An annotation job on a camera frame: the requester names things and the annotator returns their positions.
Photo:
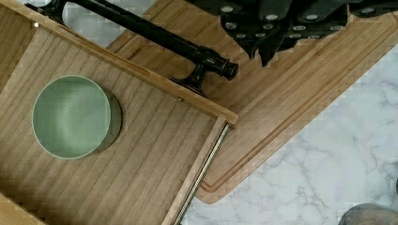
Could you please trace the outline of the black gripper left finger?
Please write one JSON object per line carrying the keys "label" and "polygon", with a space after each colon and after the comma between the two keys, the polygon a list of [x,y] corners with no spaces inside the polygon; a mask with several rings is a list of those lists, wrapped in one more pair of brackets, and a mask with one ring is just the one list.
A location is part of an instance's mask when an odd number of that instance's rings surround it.
{"label": "black gripper left finger", "polygon": [[222,15],[221,26],[241,49],[253,59],[266,37],[276,32],[275,22],[264,22],[252,14]]}

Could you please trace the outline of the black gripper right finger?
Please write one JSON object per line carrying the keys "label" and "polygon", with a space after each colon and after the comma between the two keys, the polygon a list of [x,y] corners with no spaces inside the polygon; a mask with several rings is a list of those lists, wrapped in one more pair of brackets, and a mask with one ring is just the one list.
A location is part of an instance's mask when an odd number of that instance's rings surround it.
{"label": "black gripper right finger", "polygon": [[300,22],[297,19],[291,19],[261,42],[258,49],[261,64],[265,67],[277,52],[294,48],[300,39],[325,38],[344,29],[346,24],[346,12],[333,12],[326,19],[318,22]]}

